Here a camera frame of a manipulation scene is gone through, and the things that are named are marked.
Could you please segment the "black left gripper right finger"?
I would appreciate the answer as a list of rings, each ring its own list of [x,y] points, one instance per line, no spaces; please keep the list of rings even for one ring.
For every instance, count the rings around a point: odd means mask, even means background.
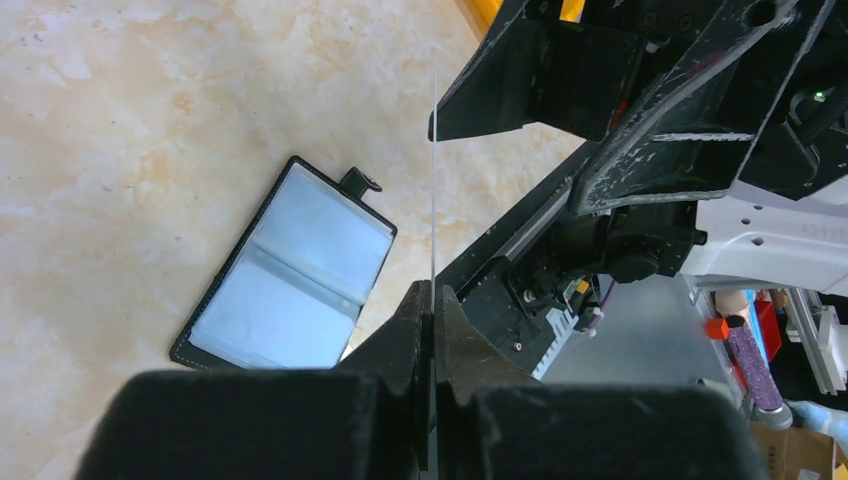
[[[730,403],[703,387],[546,385],[437,297],[442,479],[765,479]]]

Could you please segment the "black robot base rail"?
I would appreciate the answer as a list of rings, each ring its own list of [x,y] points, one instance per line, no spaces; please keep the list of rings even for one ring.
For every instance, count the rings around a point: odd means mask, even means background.
[[[581,145],[437,277],[472,325],[535,379],[590,329],[603,277],[615,284],[673,277],[707,240],[694,202],[571,214],[577,169],[597,148]]]

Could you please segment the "black leather card holder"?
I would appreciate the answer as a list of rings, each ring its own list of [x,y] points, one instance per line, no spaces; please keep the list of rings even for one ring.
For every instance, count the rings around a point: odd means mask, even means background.
[[[292,156],[168,356],[192,369],[329,369],[342,358],[397,235],[356,167],[335,181]]]

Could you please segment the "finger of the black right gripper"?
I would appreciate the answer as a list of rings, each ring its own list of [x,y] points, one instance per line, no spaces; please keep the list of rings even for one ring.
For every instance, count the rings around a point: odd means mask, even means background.
[[[646,35],[611,1],[587,1],[585,21],[540,18],[505,1],[478,49],[438,102],[438,141],[541,123],[602,141],[633,103]]]

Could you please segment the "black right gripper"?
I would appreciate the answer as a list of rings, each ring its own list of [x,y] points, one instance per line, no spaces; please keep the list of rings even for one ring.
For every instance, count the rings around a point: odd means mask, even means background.
[[[611,1],[646,35],[632,105],[574,177],[569,210],[784,192],[846,136],[843,1]]]

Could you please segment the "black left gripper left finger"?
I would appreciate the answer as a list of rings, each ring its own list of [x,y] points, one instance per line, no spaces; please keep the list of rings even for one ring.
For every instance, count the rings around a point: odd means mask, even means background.
[[[428,465],[429,281],[337,366],[158,370],[115,395],[80,479],[415,479]]]

